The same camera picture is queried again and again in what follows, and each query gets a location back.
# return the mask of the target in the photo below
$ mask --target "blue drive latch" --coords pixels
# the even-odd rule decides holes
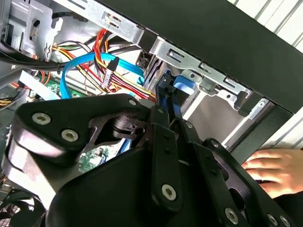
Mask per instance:
[[[174,87],[189,95],[192,95],[195,92],[196,84],[193,81],[179,75],[175,79]]]

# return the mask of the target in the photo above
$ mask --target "hand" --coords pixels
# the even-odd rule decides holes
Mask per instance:
[[[260,150],[242,164],[271,198],[303,191],[303,150]]]

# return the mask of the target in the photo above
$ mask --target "finger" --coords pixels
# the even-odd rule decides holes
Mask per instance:
[[[279,169],[249,169],[247,172],[254,180],[281,182]]]
[[[284,194],[282,185],[279,183],[262,183],[260,186],[271,198],[275,198]]]
[[[283,153],[278,149],[273,150],[258,150],[252,156],[250,156],[246,161],[250,161],[257,158],[281,158]]]
[[[248,162],[244,162],[244,169],[280,169],[282,160],[280,158],[256,158]]]

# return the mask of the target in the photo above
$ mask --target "green circuit board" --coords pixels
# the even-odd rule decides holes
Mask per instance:
[[[56,93],[56,94],[58,94],[58,95],[61,96],[61,94],[60,94],[60,85],[59,85],[57,82],[55,82],[55,81],[53,81],[53,80],[50,80],[50,81],[47,83],[46,87],[49,88],[49,89],[50,89],[51,91],[53,91],[54,93]],[[72,96],[73,98],[86,97],[86,95],[81,94],[81,93],[79,93],[79,92],[77,92],[77,91],[74,91],[74,90],[72,90],[72,89],[69,89],[69,90],[70,90],[71,96]]]
[[[83,153],[80,156],[78,163],[79,171],[86,173],[93,168],[96,168],[102,163],[102,159],[106,158],[108,149],[106,146],[99,147],[93,150],[90,150],[86,153]]]

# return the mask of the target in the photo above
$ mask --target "silver screw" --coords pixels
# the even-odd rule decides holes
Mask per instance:
[[[35,113],[32,116],[32,119],[34,122],[40,125],[46,125],[52,121],[51,117],[45,113]]]
[[[214,141],[214,140],[212,140],[212,144],[213,144],[213,146],[214,146],[215,148],[218,148],[218,147],[219,147],[219,144],[218,144],[216,141]]]
[[[258,103],[258,107],[263,107],[265,105],[265,102],[264,101],[261,101]]]
[[[130,104],[132,104],[132,105],[137,105],[137,103],[136,103],[134,100],[132,100],[132,99],[130,99],[128,102],[129,102]]]
[[[186,126],[187,126],[187,127],[189,127],[190,129],[192,129],[192,128],[193,128],[193,125],[192,125],[191,123],[186,122],[185,124],[186,124]]]
[[[284,216],[280,215],[280,219],[285,226],[290,227],[289,221]]]
[[[225,215],[228,218],[229,221],[231,221],[234,225],[237,225],[239,223],[239,219],[235,211],[231,208],[225,209]]]
[[[64,130],[61,133],[61,136],[63,139],[69,142],[75,142],[79,138],[79,135],[74,130],[71,129]]]
[[[162,109],[158,109],[158,111],[162,114],[164,114],[165,112]]]
[[[169,184],[164,184],[162,186],[162,194],[165,196],[166,199],[170,201],[174,201],[177,197],[175,189]]]
[[[271,223],[273,223],[275,226],[278,226],[278,221],[275,219],[274,216],[272,216],[271,214],[267,214],[269,220],[271,221]]]

